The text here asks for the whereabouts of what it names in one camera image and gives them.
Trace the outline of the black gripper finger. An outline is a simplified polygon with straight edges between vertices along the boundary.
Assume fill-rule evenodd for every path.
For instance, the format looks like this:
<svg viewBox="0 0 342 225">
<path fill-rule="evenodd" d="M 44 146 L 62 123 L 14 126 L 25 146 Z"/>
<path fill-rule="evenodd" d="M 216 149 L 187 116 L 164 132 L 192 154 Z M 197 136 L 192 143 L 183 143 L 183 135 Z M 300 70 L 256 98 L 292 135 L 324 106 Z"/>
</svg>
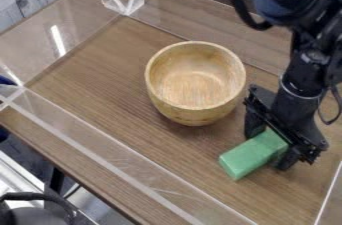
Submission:
<svg viewBox="0 0 342 225">
<path fill-rule="evenodd" d="M 288 170 L 298 162 L 304 160 L 303 152 L 299 147 L 289 147 L 283 155 L 275 161 L 273 167 L 280 170 Z"/>
<path fill-rule="evenodd" d="M 255 137 L 265 130 L 264 119 L 251 110 L 245 111 L 244 116 L 244 136 L 247 139 Z"/>
</svg>

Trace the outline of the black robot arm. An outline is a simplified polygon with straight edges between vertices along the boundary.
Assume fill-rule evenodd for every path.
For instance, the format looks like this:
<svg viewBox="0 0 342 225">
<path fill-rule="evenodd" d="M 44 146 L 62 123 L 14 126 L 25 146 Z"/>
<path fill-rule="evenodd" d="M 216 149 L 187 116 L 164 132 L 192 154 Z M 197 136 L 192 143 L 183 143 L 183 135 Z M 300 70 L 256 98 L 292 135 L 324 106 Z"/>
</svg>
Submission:
<svg viewBox="0 0 342 225">
<path fill-rule="evenodd" d="M 314 163 L 328 142 L 316 121 L 331 94 L 342 116 L 342 0 L 231 0 L 244 24 L 264 31 L 273 26 L 291 32 L 289 62 L 275 92 L 252 84 L 244 98 L 244 135 L 272 129 L 287 143 L 276 160 L 279 170 L 296 162 Z M 324 124 L 334 119 L 323 120 Z"/>
</svg>

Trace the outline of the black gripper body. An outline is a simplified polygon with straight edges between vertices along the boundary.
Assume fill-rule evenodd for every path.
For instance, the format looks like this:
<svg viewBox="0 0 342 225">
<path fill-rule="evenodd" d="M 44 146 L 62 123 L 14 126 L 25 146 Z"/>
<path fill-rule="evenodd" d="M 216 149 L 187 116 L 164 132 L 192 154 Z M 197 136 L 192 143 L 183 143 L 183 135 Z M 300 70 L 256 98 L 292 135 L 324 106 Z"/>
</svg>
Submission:
<svg viewBox="0 0 342 225">
<path fill-rule="evenodd" d="M 328 142 L 318 129 L 314 115 L 318 111 L 320 96 L 300 96 L 280 87 L 272 92 L 251 84 L 248 96 L 243 100 L 245 111 L 251 110 L 263 119 L 265 127 L 279 135 L 289 147 L 299 147 L 304 160 L 314 164 Z"/>
</svg>

